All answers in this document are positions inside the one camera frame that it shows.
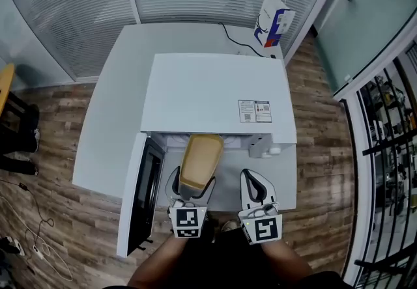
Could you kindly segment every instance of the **door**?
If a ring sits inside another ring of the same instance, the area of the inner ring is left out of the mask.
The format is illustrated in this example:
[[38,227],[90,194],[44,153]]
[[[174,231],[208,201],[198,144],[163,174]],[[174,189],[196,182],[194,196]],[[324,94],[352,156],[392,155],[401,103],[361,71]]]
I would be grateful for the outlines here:
[[417,0],[339,0],[317,36],[334,92],[358,75],[413,15]]
[[126,258],[151,235],[164,155],[164,150],[146,133],[136,135],[119,221],[119,256]]

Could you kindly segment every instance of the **label sticker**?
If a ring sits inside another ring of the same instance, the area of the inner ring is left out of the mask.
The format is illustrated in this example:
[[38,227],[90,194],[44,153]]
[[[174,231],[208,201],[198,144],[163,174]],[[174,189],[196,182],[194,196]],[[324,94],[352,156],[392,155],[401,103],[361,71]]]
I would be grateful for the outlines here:
[[255,101],[239,100],[240,122],[256,122]]
[[256,122],[272,122],[269,102],[255,101]]
[[240,122],[272,122],[268,101],[239,100]]

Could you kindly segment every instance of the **person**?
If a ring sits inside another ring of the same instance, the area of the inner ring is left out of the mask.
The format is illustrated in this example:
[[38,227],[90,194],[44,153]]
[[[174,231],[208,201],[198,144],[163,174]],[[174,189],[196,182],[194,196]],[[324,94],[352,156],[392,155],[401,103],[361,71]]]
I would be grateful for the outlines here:
[[20,128],[16,133],[0,125],[0,169],[37,176],[38,169],[30,160],[12,159],[4,155],[15,151],[36,152],[39,139],[39,129]]
[[313,274],[283,240],[249,245],[238,223],[229,221],[212,243],[214,229],[207,228],[206,222],[200,238],[168,237],[127,288],[352,288],[336,272]]

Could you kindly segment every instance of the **plug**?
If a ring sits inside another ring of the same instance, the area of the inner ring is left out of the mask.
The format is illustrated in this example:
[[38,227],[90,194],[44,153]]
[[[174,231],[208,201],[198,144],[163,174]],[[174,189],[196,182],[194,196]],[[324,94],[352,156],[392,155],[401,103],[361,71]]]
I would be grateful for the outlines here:
[[24,191],[27,191],[27,186],[25,184],[19,183],[19,187],[22,188]]
[[42,254],[42,252],[40,252],[35,245],[33,246],[33,251],[38,255],[39,258],[41,259],[44,258],[44,255]]

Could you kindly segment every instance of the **microwave window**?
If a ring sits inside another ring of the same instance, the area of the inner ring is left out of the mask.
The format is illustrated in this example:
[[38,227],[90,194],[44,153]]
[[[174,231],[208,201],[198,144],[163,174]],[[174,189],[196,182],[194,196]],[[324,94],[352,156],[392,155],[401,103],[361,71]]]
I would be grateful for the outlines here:
[[139,186],[139,193],[137,194],[137,200],[138,200],[140,208],[145,208],[145,205],[147,204],[146,196],[148,193],[149,180],[151,179],[153,163],[154,163],[154,156],[148,153],[146,155],[145,166],[143,168],[142,177],[139,177],[139,179],[141,179],[141,183]]

